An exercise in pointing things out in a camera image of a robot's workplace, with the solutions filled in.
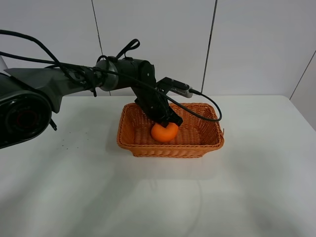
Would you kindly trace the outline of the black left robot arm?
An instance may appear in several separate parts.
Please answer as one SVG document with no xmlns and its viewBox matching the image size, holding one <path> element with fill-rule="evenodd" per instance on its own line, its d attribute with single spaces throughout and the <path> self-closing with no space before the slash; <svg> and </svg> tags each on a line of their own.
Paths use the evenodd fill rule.
<svg viewBox="0 0 316 237">
<path fill-rule="evenodd" d="M 62 98 L 81 91 L 113 91 L 130 87 L 136 104 L 158 123 L 178 123 L 168 101 L 156 93 L 154 66 L 132 58 L 99 60 L 95 67 L 12 68 L 0 76 L 0 146 L 6 148 L 55 127 L 52 114 Z"/>
</svg>

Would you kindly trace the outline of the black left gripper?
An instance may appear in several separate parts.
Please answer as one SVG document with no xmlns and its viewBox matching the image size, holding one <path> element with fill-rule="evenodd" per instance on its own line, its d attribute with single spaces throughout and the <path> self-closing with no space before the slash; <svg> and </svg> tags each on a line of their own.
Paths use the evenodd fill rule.
<svg viewBox="0 0 316 237">
<path fill-rule="evenodd" d="M 135 83 L 131 88 L 136 95 L 135 103 L 151 120 L 160 122 L 164 128 L 169 122 L 181 126 L 183 119 L 171 109 L 166 98 L 140 83 Z"/>
</svg>

